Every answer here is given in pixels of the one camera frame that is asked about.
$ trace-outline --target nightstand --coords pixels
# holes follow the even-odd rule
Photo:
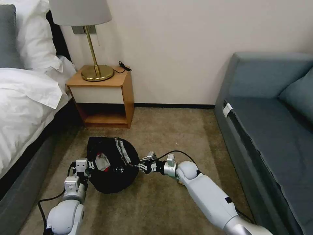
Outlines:
[[[134,95],[131,74],[128,71],[114,73],[101,82],[82,79],[81,71],[66,83],[80,117],[86,127],[127,127],[130,128],[134,114]],[[119,66],[112,66],[123,71]]]

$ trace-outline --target lamp stand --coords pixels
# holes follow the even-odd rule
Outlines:
[[[107,80],[114,75],[114,70],[107,65],[98,65],[94,48],[92,46],[89,29],[87,26],[83,26],[87,35],[89,47],[91,50],[92,59],[94,60],[94,66],[88,66],[82,71],[82,78],[90,82],[98,82]]]

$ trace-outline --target sofa cushion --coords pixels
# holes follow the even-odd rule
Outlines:
[[[313,234],[313,128],[277,99],[234,98],[238,122],[272,173],[304,234]]]
[[[279,98],[313,123],[313,68],[303,78],[291,83],[283,90]]]

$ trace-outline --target wall switch plate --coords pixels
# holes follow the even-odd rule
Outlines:
[[[96,27],[94,25],[88,25],[87,26],[88,29],[89,29],[89,33],[90,34],[94,34],[94,33],[97,33],[96,32]],[[73,30],[73,33],[74,34],[85,34],[85,31],[84,31],[84,27],[83,26],[72,26],[72,30]]]

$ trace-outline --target lampshade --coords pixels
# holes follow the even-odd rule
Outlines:
[[[55,24],[84,26],[112,20],[106,0],[49,0]]]

